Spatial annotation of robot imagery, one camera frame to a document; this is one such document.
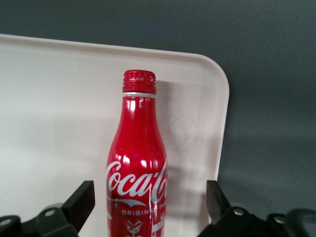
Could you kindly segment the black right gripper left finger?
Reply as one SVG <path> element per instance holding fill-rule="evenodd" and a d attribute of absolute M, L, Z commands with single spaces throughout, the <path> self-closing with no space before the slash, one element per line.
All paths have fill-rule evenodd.
<path fill-rule="evenodd" d="M 94 182 L 84 181 L 64 202 L 46 207 L 33 219 L 0 218 L 2 237 L 77 237 L 95 206 Z"/>

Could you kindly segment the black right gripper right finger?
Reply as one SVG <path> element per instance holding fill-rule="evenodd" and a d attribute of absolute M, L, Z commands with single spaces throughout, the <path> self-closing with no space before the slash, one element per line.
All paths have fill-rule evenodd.
<path fill-rule="evenodd" d="M 269 214 L 265 220 L 246 209 L 231 206 L 215 180 L 206 182 L 206 206 L 211 223 L 200 237 L 286 237 L 285 215 Z"/>

